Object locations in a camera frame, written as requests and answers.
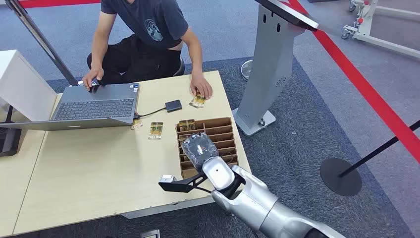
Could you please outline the person's left hand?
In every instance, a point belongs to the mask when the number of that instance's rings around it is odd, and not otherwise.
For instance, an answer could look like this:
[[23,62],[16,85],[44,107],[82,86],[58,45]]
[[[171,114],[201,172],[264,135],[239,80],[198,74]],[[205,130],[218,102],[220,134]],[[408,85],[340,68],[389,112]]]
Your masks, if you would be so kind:
[[213,93],[211,85],[202,72],[192,72],[190,89],[194,96],[199,95],[205,99],[210,99]]

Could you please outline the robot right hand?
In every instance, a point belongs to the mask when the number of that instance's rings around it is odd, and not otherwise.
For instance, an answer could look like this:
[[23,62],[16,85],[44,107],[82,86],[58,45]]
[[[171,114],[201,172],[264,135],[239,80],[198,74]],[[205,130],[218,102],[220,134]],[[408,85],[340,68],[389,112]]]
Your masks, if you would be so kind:
[[219,156],[216,145],[204,132],[189,136],[181,143],[181,147],[198,172],[202,171],[204,162],[212,157]]

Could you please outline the person's right hand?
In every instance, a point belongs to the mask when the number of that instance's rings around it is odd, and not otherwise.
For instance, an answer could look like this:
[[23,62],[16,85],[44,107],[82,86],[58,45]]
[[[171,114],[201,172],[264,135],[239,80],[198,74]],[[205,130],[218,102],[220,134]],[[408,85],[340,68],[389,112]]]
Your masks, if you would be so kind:
[[101,66],[93,66],[90,71],[82,78],[82,82],[87,91],[93,87],[93,80],[101,81],[104,76],[104,70]]

